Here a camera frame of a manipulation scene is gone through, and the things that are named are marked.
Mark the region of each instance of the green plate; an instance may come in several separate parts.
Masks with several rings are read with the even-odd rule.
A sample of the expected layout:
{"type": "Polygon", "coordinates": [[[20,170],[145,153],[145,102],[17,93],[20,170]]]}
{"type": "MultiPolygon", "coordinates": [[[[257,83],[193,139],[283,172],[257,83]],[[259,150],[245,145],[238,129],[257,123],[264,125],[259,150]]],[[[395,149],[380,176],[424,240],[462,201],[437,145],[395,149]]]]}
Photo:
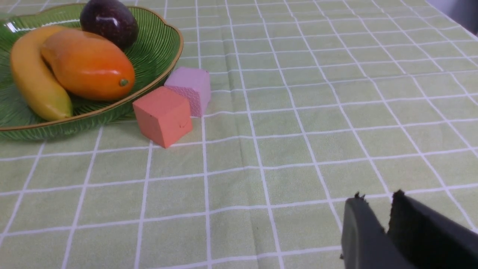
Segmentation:
{"type": "Polygon", "coordinates": [[[140,30],[136,43],[125,51],[136,72],[136,83],[129,96],[117,102],[72,98],[73,117],[54,122],[38,117],[30,110],[12,80],[10,49],[22,35],[44,25],[80,27],[79,16],[84,5],[62,5],[37,14],[13,16],[0,21],[0,137],[43,140],[134,118],[133,101],[162,86],[174,69],[184,45],[181,32],[151,10],[128,7],[140,30]]]}

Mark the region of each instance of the table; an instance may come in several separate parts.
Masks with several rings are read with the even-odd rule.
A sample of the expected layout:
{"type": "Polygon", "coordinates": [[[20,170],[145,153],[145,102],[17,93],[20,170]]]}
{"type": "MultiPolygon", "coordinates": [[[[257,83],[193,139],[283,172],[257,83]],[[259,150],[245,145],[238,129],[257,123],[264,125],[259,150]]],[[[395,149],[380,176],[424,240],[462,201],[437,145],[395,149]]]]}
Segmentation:
{"type": "Polygon", "coordinates": [[[343,269],[357,191],[477,231],[478,43],[424,0],[125,3],[181,29],[207,115],[167,150],[134,121],[2,141],[0,268],[343,269]]]}

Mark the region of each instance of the banana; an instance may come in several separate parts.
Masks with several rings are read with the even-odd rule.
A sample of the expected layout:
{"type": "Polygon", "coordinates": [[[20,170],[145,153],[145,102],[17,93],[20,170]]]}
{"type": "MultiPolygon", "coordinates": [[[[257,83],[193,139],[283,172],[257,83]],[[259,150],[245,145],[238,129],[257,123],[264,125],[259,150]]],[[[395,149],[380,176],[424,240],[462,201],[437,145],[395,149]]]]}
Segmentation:
{"type": "Polygon", "coordinates": [[[47,121],[62,120],[73,115],[73,105],[66,90],[43,61],[40,47],[60,25],[36,28],[20,37],[11,48],[10,67],[18,90],[28,106],[47,121]]]}

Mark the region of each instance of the foam block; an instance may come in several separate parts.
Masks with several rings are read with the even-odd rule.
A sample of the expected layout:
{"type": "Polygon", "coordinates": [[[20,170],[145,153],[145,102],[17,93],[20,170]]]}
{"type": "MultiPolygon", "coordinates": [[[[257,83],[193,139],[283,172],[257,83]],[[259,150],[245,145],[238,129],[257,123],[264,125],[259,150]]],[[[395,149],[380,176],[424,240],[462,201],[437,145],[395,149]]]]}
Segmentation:
{"type": "Polygon", "coordinates": [[[179,67],[173,71],[164,85],[188,98],[191,115],[202,117],[211,101],[211,79],[209,72],[197,68],[179,67]]]}
{"type": "Polygon", "coordinates": [[[189,107],[186,97],[164,86],[133,102],[141,133],[163,148],[192,131],[189,107]]]}

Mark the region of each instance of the checkered tablecloth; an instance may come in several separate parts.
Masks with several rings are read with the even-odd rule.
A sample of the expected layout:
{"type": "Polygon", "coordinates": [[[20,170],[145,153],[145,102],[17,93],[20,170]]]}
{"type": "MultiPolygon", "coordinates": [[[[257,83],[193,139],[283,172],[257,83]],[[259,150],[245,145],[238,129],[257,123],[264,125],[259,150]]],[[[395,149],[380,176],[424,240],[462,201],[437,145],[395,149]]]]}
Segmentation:
{"type": "MultiPolygon", "coordinates": [[[[39,1],[0,11],[68,2],[39,1]]],[[[2,141],[1,269],[343,269],[357,191],[477,230],[478,42],[424,0],[125,3],[181,29],[207,115],[167,150],[135,121],[2,141]]]]}

